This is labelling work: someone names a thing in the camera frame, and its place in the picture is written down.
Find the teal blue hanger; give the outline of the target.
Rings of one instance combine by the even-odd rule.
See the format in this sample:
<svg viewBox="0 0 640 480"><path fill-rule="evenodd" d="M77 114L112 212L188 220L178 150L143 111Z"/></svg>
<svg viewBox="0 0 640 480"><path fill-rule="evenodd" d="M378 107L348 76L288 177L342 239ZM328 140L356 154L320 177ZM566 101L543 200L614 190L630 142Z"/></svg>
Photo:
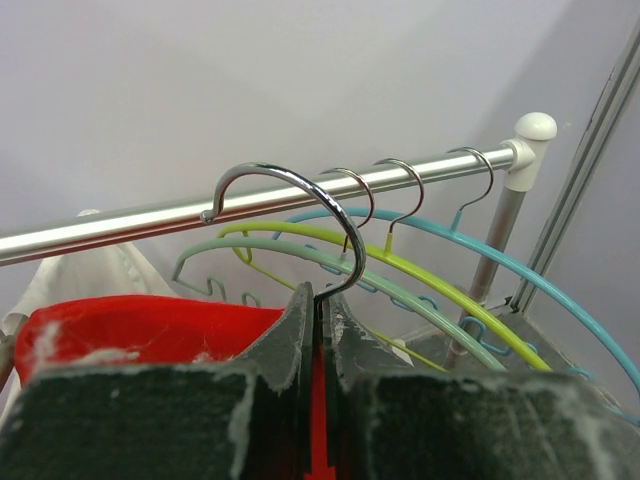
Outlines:
<svg viewBox="0 0 640 480"><path fill-rule="evenodd" d="M399 159L387 158L376 162L376 165L394 165L396 167L402 168L407 175L409 175L412 179L414 179L419 187L420 191L420 202L424 199L424 185L422 180L420 179L420 175L417 170L408 164ZM456 243L462 247L465 247L469 250L472 250L478 254L480 254L483 258L481 260L491 260L495 263L498 263L500 266L505 267L507 270L517 274L521 279L527 280L534 284L534 286L541 289L547 296L551 297L558 304L565 308L570 314L572 314L585 328L587 328L591 334L593 334L596 339L609 351L611 356L617 361L617 363L621 366L621 368L625 371L627 376L629 377L631 383L634 385L638 397L639 397L639 370L630 360L630 358L626 355L626 353L619 347L616 341L607 333L607 331L593 318L591 317L581 306L579 306L575 301L569 298L564 292L559 290L552 283L544 279L539 274L535 273L522 263L512 259L508 255L503 252L496 250L493 247L490 247L482 242L475 240L474 238L465 236L457 232L454 228L457 228L457 223L459 217L461 217L462 210L457 211L456 216L454 218L454 222L451 228L445 228L442 225L435 224L428 220L422 218L415 218L413 216L409 216L406 214L401 216L399 213L387 211L387 210L374 210L374 207L370 207L370 212L366 213L363 209L351 208L348 209L349 214L353 214L359 217L367 217L369 213L375 219L380 220L389 220L389 232L387 234L387 238L389 234L393 235L393 228L396 223L401 223L404 225L408 225L414 227L416 229L425 231L430 234L434 234L440 238L445 240L449 240L453 243ZM474 317L470 312L466 311L468 316L464 317L461 321L460 325L465 324L467 321L477 324L480 327L481 333L479 333L477 337L473 337L474 340L478 341L481 346L485 347L489 352L493 352L497 355L508 356L509 353L514 351L512 347L509 346L506 350L497 349L497 347L493 347L483 340L483 336L485 330L489 327L485 326L484 323Z"/></svg>

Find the mint green hanger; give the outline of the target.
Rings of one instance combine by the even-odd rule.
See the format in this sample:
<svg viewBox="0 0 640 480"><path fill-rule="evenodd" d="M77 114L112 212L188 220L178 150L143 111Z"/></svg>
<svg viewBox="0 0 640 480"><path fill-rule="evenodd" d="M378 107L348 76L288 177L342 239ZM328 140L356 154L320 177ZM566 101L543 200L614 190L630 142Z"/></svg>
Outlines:
<svg viewBox="0 0 640 480"><path fill-rule="evenodd" d="M365 283L370 287L386 294L389 298L396 300L407 307L410 311L418 314L429 323L437 327L441 332L445 333L453 340L461 342L468 347L474 356L485 367L494 371L503 371L505 367L491 354L489 351L474 340L461 327L453 324L443 314L435 310L433 307L423 303L421 299L409 293L405 289L395 285L394 283L366 271L366 253L365 245L350 216L346 210L336 201L329 193L323 190L314 182L302 177L301 175L282 167L278 167L265 163L246 163L229 169L223 177L218 181L213 196L213 208L206 210L201 214L201 219L205 223L211 223L219 217L223 210L225 192L231 183L248 175L266 175L281 179L292 184L306 193L310 194L318 200L328 212L334 216L338 223L346 232L346 239L354 243L353 251L355 262L350 263L346 260L346 255L332 256L326 252L309 248L307 246L279 241L267 238L251 237L246 235L236 237L216 238L191 247L184 251L177 259L172 273L172 280L190 290L199 292L206 296L213 294L213 287L217 286L222 295L226 294L224 283L217 278L210 276L206 280L206 286L200 288L190 284L180 278L181 272L186 261L205 251L232 248L234 250L257 248L260 250L274 251L289 256L301 258L311 261L319 265L328 266L346 275L340 283L329 285L314 297L316 310L320 313L324 311L324 301L331 296L340 293L359 283Z"/></svg>

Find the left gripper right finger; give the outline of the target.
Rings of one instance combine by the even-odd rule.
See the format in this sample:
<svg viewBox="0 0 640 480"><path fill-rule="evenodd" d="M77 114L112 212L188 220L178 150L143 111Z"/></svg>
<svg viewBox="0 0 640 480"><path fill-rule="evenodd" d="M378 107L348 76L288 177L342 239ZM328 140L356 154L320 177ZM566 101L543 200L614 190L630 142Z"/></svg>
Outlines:
<svg viewBox="0 0 640 480"><path fill-rule="evenodd" d="M410 366L324 305L328 461L340 479L635 479L639 433L584 380Z"/></svg>

